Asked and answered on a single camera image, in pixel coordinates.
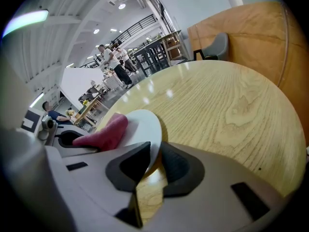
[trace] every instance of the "railing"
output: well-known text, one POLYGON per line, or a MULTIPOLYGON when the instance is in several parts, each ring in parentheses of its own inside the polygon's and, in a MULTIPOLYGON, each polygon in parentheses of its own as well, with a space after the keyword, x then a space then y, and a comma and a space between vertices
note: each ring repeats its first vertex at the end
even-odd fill
POLYGON ((86 63, 86 64, 80 66, 79 68, 96 68, 97 66, 100 65, 101 61, 103 60, 103 56, 102 56, 102 54, 96 55, 96 58, 97 58, 96 60, 89 62, 89 63, 86 63))
POLYGON ((135 23, 133 26, 129 27, 126 31, 124 31, 122 34, 120 34, 116 39, 110 43, 108 46, 110 49, 113 49, 114 47, 117 47, 118 45, 121 45, 123 42, 125 42, 128 38, 136 34, 137 32, 141 31, 145 27, 153 24, 156 22, 156 19, 154 18, 154 15, 151 14, 144 19, 140 20, 139 22, 135 23))

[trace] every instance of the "man in white shirt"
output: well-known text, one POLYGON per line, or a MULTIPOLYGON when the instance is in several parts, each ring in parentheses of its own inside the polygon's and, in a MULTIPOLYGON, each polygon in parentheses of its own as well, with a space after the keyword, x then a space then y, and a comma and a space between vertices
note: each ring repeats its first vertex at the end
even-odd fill
POLYGON ((114 56, 112 51, 110 49, 105 49, 104 45, 99 45, 98 50, 103 53, 104 57, 104 65, 109 64, 110 67, 115 71, 118 78, 125 83, 124 88, 130 88, 133 86, 131 78, 128 76, 126 71, 121 67, 120 62, 118 59, 114 56))
POLYGON ((135 73, 138 73, 138 70, 137 68, 135 67, 135 65, 132 63, 131 59, 129 58, 127 52, 125 49, 120 49, 120 48, 117 48, 117 52, 119 52, 121 55, 122 55, 122 60, 124 61, 125 63, 125 68, 128 69, 129 71, 131 72, 135 72, 135 73))

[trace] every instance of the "round table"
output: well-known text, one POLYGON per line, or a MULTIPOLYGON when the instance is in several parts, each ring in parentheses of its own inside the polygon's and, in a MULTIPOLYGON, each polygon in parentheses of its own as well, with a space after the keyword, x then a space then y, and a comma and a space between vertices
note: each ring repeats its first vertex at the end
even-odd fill
MULTIPOLYGON (((194 61, 159 71, 136 84, 106 114, 137 109, 155 113, 162 140, 231 157, 283 196, 300 184, 305 137, 285 95, 254 70, 225 61, 194 61)), ((137 186, 143 222, 162 204, 167 185, 158 157, 137 186)))

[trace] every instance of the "white ceiling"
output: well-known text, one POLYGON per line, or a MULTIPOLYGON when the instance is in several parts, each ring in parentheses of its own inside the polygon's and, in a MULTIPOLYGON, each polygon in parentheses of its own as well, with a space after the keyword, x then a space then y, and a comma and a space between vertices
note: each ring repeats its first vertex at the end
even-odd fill
POLYGON ((96 45, 111 43, 112 40, 121 34, 119 31, 124 32, 138 21, 152 14, 148 7, 142 9, 136 0, 128 0, 125 4, 126 7, 119 10, 118 6, 113 7, 107 2, 104 3, 97 12, 98 19, 102 20, 102 23, 94 26, 94 28, 98 28, 100 31, 97 34, 91 33, 89 36, 88 42, 90 45, 87 46, 87 49, 90 49, 90 51, 83 51, 83 48, 80 53, 72 51, 72 54, 76 55, 70 56, 71 61, 79 62, 79 66, 90 62, 92 59, 87 59, 87 57, 99 53, 95 47, 96 45))
POLYGON ((2 50, 18 76, 35 93, 44 92, 44 98, 59 100, 59 83, 64 68, 76 67, 92 52, 95 45, 108 44, 119 33, 111 28, 126 30, 151 14, 142 9, 137 0, 27 0, 15 15, 39 9, 48 9, 45 22, 18 29, 2 39, 2 50))

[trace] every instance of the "red cloth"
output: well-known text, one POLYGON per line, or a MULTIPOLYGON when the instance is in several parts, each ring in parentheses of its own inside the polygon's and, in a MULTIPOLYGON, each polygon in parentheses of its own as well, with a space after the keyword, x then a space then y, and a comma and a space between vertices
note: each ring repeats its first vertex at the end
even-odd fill
POLYGON ((107 125, 100 131, 73 140, 73 145, 89 145, 101 151, 115 149, 126 131, 128 120, 123 114, 113 114, 107 125))

